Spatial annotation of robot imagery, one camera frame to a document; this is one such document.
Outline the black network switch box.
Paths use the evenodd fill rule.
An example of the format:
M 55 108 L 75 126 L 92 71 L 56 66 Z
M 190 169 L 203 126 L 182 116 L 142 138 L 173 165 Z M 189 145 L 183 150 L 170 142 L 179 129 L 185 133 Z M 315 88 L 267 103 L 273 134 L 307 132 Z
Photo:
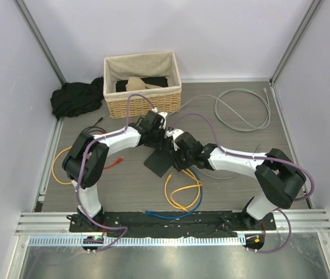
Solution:
M 144 166 L 158 177 L 163 177 L 173 167 L 173 151 L 156 149 L 144 161 Z

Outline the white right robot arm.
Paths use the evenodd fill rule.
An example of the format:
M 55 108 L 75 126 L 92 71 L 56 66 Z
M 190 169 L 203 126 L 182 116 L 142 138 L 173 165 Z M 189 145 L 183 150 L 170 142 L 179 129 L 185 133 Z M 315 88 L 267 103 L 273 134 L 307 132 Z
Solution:
M 166 137 L 178 171 L 196 166 L 211 171 L 231 171 L 257 180 L 261 193 L 241 212 L 241 222 L 250 230 L 257 228 L 276 208 L 289 209 L 306 182 L 303 171 L 279 149 L 248 153 L 216 144 L 202 145 L 189 132 L 179 129 L 166 132 Z

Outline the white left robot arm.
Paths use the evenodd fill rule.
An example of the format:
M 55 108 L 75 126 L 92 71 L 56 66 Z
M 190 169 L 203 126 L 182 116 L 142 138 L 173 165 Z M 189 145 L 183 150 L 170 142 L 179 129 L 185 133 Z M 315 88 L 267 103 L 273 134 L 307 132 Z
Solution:
M 81 132 L 66 155 L 62 168 L 74 185 L 78 213 L 82 224 L 91 232 L 103 224 L 103 207 L 98 198 L 97 183 L 103 174 L 106 159 L 128 148 L 145 146 L 160 149 L 166 133 L 168 113 L 150 110 L 145 117 L 114 132 L 91 135 Z

